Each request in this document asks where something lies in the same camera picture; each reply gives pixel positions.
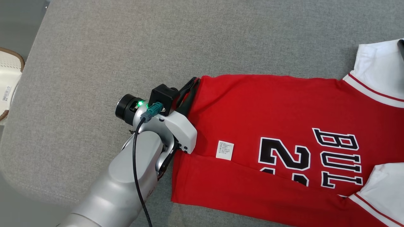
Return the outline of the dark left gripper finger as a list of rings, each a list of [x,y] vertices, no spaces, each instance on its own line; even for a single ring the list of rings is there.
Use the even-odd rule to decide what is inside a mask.
[[[193,105],[193,101],[194,101],[197,91],[198,91],[200,81],[201,81],[201,79],[199,79],[199,82],[196,83],[196,86],[194,86],[191,89],[191,91],[186,94],[185,98],[183,99],[183,102],[179,106],[179,113],[184,115],[185,117],[188,117],[188,115],[189,115],[189,112]]]
[[[196,86],[197,82],[199,82],[198,77],[193,77],[191,80],[189,80],[183,88],[180,89],[180,96],[176,101],[176,107],[179,107],[181,103],[183,102],[183,99],[185,98],[186,94],[191,91],[191,89]]]

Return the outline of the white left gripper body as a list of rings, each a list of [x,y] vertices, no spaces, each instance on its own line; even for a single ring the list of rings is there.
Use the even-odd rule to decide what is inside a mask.
[[[133,95],[124,95],[117,103],[115,115],[127,124],[136,128],[140,116],[150,107],[149,103]],[[158,134],[166,146],[166,150],[180,149],[191,154],[196,146],[197,130],[181,113],[172,111],[170,115],[158,114],[149,122],[140,126],[139,132],[153,131]]]

